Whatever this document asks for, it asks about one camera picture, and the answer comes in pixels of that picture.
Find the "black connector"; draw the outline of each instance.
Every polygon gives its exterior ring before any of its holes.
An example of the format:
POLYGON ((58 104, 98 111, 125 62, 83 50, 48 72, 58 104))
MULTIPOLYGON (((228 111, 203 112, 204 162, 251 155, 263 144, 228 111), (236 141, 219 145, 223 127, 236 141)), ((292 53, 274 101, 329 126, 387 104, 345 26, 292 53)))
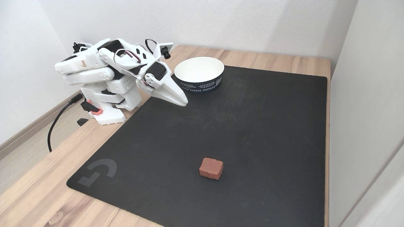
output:
POLYGON ((168 48, 167 48, 166 46, 161 49, 161 54, 164 56, 164 59, 169 59, 169 58, 171 58, 171 55, 170 55, 170 53, 168 52, 168 48))
POLYGON ((77 52, 80 52, 81 47, 84 47, 84 48, 82 48, 82 50, 87 50, 88 49, 85 44, 73 43, 73 50, 74 50, 73 53, 75 54, 77 52))
POLYGON ((76 102, 80 101, 80 99, 82 99, 82 98, 83 98, 83 95, 81 93, 79 93, 69 101, 69 104, 76 103, 76 102))

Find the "wooden table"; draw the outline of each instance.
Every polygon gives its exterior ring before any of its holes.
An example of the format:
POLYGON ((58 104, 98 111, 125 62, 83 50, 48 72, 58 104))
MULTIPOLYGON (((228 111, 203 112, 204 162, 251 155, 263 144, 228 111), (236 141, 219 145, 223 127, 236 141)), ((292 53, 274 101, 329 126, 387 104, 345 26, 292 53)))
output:
MULTIPOLYGON (((171 56, 165 61, 171 71, 188 58, 208 56, 230 66, 328 78, 324 224, 328 226, 330 60, 196 46, 177 46, 171 56)), ((125 115, 129 118, 136 110, 125 115)), ((121 126, 100 126, 91 119, 80 127, 0 196, 0 226, 160 226, 66 186, 67 179, 121 126)))

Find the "white paper bowl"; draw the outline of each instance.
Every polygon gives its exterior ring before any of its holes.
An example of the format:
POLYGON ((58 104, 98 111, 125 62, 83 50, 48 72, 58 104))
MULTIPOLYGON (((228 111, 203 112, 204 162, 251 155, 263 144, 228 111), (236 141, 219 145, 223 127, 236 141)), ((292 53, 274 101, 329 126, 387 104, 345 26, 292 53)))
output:
POLYGON ((177 65, 174 75, 186 92, 206 94, 220 86, 224 64, 212 57, 194 57, 177 65))

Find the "wooden floor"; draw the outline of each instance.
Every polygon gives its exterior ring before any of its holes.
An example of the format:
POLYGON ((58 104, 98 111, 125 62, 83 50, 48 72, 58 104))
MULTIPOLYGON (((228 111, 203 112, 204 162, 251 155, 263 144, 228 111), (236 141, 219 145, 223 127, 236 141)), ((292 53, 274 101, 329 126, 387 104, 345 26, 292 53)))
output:
MULTIPOLYGON (((78 102, 63 113, 53 128, 51 137, 53 149, 79 128, 78 119, 90 118, 88 113, 81 108, 80 103, 78 102)), ((0 160, 0 194, 49 153, 46 138, 51 124, 0 160)))

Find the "brown block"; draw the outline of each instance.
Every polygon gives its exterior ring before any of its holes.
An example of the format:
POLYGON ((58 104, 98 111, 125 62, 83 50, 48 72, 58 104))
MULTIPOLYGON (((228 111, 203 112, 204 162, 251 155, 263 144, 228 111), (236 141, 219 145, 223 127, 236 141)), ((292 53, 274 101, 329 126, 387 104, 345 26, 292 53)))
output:
POLYGON ((223 171, 223 162, 213 158, 204 158, 201 167, 199 167, 199 174, 204 177, 219 180, 223 171))

